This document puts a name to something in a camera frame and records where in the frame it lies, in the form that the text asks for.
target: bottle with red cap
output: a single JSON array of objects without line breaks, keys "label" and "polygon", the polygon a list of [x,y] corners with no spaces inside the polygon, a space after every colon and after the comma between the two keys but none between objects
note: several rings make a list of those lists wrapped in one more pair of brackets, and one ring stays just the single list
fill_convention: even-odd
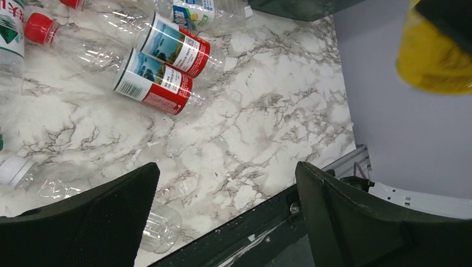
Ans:
[{"label": "bottle with red cap", "polygon": [[95,25],[109,36],[167,62],[191,78],[211,81],[223,73],[223,51],[162,18],[153,8],[126,1],[60,1],[79,11],[85,9]]},{"label": "bottle with red cap", "polygon": [[190,77],[103,33],[61,26],[33,13],[24,35],[51,47],[88,81],[172,115],[196,118],[208,105],[208,90],[196,87]]}]

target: marble surface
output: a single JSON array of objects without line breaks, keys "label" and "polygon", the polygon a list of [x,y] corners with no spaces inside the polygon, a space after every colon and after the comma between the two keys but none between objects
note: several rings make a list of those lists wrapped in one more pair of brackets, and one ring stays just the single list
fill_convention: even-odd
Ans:
[{"label": "marble surface", "polygon": [[[29,0],[32,12],[93,28],[57,0]],[[331,17],[300,23],[255,12],[243,31],[202,37],[227,60],[195,121],[89,84],[27,42],[23,94],[4,107],[11,120],[0,160],[71,161],[99,171],[91,186],[157,162],[158,199],[183,217],[173,251],[293,185],[298,161],[322,167],[355,149]],[[0,215],[16,215],[24,199],[2,188],[0,203],[17,210],[0,204]],[[140,250],[136,266],[162,256]]]}]

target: purple wire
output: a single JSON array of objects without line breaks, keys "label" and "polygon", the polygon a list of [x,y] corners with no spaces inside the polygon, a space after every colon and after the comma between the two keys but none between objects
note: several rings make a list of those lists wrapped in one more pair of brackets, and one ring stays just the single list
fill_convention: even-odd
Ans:
[{"label": "purple wire", "polygon": [[356,161],[356,162],[354,162],[354,176],[356,176],[356,174],[357,174],[357,169],[359,169],[359,173],[361,174],[362,178],[368,179],[366,174],[362,170],[361,165]]}]

